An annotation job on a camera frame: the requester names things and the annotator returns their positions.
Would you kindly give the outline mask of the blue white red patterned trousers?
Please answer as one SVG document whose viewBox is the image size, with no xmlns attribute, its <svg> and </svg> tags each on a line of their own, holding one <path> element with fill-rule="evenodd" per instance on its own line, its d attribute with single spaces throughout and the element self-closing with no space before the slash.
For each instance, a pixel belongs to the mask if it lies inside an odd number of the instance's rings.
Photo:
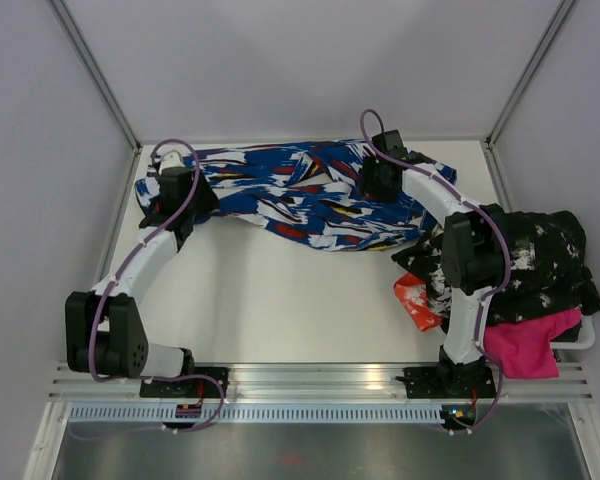
<svg viewBox="0 0 600 480">
<path fill-rule="evenodd" d="M 434 217 L 400 192 L 381 202 L 358 191 L 373 152 L 363 140 L 201 150 L 202 174 L 220 195 L 217 216 L 234 216 L 324 251 L 383 250 L 419 239 Z"/>
</svg>

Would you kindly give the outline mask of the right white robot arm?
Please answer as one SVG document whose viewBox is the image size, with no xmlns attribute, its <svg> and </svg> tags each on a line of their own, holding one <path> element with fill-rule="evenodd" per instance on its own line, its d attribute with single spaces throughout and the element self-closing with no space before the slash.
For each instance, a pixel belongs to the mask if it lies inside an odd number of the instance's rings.
<svg viewBox="0 0 600 480">
<path fill-rule="evenodd" d="M 449 328 L 436 370 L 437 387 L 449 396 L 460 395 L 472 383 L 472 373 L 484 363 L 484 331 L 492 297 L 509 283 L 511 256 L 498 221 L 496 204 L 479 206 L 446 180 L 429 162 L 406 161 L 396 131 L 378 135 L 376 146 L 364 140 L 378 159 L 402 168 L 401 186 L 443 227 L 440 265 L 451 287 Z"/>
</svg>

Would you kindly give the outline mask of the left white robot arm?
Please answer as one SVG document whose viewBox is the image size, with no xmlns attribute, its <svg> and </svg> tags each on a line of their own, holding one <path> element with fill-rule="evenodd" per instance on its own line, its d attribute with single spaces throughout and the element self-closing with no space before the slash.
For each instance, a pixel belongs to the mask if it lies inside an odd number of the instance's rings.
<svg viewBox="0 0 600 480">
<path fill-rule="evenodd" d="M 65 302 L 66 357 L 74 372 L 96 381 L 154 378 L 177 397 L 190 395 L 198 374 L 182 347 L 148 340 L 139 305 L 160 271 L 180 252 L 194 223 L 219 207 L 203 174 L 169 167 L 157 176 L 159 192 L 139 223 L 131 251 L 86 292 Z"/>
</svg>

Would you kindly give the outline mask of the black white patterned trousers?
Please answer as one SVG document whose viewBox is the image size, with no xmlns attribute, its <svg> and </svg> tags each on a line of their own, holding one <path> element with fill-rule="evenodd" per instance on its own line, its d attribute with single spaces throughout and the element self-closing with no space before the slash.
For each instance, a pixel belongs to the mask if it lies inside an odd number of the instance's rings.
<svg viewBox="0 0 600 480">
<path fill-rule="evenodd" d="M 514 213 L 506 218 L 512 260 L 510 281 L 494 295 L 487 325 L 520 323 L 571 309 L 584 316 L 600 311 L 600 294 L 585 265 L 586 234 L 569 211 L 551 214 Z M 440 227 L 392 256 L 406 273 L 426 284 L 431 311 L 446 327 L 451 313 L 451 287 L 440 265 Z"/>
</svg>

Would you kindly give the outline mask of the orange white garment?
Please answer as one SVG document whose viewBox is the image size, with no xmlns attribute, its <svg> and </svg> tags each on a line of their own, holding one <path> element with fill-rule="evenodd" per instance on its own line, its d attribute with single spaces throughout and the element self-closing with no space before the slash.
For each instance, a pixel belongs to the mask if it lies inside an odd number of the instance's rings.
<svg viewBox="0 0 600 480">
<path fill-rule="evenodd" d="M 411 273 L 400 277 L 393 292 L 420 332 L 440 327 L 442 318 L 428 306 L 426 284 Z"/>
</svg>

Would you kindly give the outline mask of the pink garment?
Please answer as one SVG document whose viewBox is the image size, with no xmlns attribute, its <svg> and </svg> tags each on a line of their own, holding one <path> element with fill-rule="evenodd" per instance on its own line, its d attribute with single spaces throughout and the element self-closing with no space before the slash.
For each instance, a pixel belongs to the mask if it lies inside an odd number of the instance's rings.
<svg viewBox="0 0 600 480">
<path fill-rule="evenodd" d="M 550 343 L 581 321 L 579 309 L 566 310 L 520 323 L 487 327 L 484 347 L 500 360 L 509 379 L 557 378 L 559 370 Z"/>
</svg>

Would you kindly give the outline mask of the white tray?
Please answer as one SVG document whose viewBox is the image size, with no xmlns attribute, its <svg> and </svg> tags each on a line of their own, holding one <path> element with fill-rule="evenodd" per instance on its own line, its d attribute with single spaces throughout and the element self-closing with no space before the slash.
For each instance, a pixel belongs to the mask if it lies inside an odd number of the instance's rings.
<svg viewBox="0 0 600 480">
<path fill-rule="evenodd" d="M 583 316 L 580 323 L 551 342 L 553 350 L 587 350 L 596 340 L 596 333 L 591 316 Z"/>
</svg>

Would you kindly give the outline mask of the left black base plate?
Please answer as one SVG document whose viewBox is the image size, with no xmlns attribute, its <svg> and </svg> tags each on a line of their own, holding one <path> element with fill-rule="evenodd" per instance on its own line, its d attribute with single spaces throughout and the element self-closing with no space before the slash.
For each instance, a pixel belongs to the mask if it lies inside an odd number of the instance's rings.
<svg viewBox="0 0 600 480">
<path fill-rule="evenodd" d="M 224 366 L 198 366 L 194 369 L 195 375 L 208 376 L 217 381 L 226 392 L 229 385 L 230 369 Z M 143 383 L 140 387 L 141 398 L 150 399 L 219 399 L 220 394 L 216 386 L 209 380 L 200 378 L 181 380 L 178 382 L 152 381 Z"/>
</svg>

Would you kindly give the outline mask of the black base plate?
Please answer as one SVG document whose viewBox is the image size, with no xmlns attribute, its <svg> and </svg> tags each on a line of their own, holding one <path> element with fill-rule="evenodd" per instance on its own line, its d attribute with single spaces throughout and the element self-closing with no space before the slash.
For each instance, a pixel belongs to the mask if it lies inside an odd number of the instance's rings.
<svg viewBox="0 0 600 480">
<path fill-rule="evenodd" d="M 403 384 L 409 399 L 492 399 L 496 394 L 489 367 L 477 376 L 459 378 L 439 372 L 436 366 L 405 367 L 395 380 Z"/>
<path fill-rule="evenodd" d="M 230 369 L 224 366 L 198 366 L 194 369 L 195 375 L 208 376 L 217 381 L 226 392 L 229 385 Z M 216 386 L 209 380 L 200 378 L 181 380 L 178 382 L 152 381 L 143 383 L 140 387 L 141 398 L 150 399 L 219 399 L 220 394 Z"/>
</svg>

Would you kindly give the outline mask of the left aluminium frame post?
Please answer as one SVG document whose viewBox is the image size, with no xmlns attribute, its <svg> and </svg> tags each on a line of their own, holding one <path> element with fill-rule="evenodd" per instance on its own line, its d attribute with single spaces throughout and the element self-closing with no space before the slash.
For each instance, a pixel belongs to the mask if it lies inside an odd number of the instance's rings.
<svg viewBox="0 0 600 480">
<path fill-rule="evenodd" d="M 140 142 L 117 101 L 109 82 L 100 68 L 68 4 L 63 0 L 48 0 L 47 5 L 59 22 L 71 47 L 86 70 L 114 123 L 134 153 L 140 149 Z"/>
</svg>

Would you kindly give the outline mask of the aluminium frame post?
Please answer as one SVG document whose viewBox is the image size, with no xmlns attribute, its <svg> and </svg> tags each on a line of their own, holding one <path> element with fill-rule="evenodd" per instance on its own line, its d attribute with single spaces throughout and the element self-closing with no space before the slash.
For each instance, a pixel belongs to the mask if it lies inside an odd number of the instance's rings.
<svg viewBox="0 0 600 480">
<path fill-rule="evenodd" d="M 501 137 L 523 96 L 543 66 L 562 29 L 568 23 L 578 4 L 578 0 L 561 0 L 558 2 L 555 11 L 547 22 L 512 91 L 484 140 L 487 149 L 491 150 Z"/>
<path fill-rule="evenodd" d="M 59 22 L 71 47 L 86 70 L 114 123 L 134 153 L 140 149 L 140 142 L 117 101 L 109 82 L 100 68 L 68 4 L 63 0 L 48 0 L 47 5 Z"/>
</svg>

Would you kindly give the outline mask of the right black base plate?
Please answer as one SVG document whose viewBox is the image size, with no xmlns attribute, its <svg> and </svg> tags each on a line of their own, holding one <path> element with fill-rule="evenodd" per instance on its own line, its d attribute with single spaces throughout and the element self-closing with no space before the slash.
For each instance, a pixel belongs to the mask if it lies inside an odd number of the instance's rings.
<svg viewBox="0 0 600 480">
<path fill-rule="evenodd" d="M 439 372 L 436 366 L 405 367 L 395 380 L 403 384 L 409 399 L 492 399 L 496 394 L 489 367 L 477 376 L 459 378 Z"/>
</svg>

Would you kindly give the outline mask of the right aluminium frame post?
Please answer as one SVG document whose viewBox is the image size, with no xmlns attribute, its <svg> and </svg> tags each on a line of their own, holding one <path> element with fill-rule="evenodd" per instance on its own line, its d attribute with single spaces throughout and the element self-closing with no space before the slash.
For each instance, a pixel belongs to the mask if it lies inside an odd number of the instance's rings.
<svg viewBox="0 0 600 480">
<path fill-rule="evenodd" d="M 487 149 L 491 150 L 501 137 L 523 96 L 543 66 L 562 29 L 568 23 L 578 4 L 578 0 L 561 0 L 558 2 L 555 11 L 547 22 L 512 91 L 484 140 Z"/>
</svg>

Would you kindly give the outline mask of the aluminium mounting rail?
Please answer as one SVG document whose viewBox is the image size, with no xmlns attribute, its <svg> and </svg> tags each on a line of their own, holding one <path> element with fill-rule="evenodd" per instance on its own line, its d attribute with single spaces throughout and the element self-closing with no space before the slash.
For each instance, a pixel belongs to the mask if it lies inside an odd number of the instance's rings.
<svg viewBox="0 0 600 480">
<path fill-rule="evenodd" d="M 400 363 L 235 363 L 229 369 L 227 398 L 246 403 L 401 403 L 417 399 L 397 378 Z M 96 382 L 86 373 L 56 367 L 46 399 L 49 401 L 125 401 L 140 397 L 140 380 Z M 579 363 L 559 365 L 549 380 L 506 380 L 503 403 L 591 402 L 593 395 Z"/>
</svg>

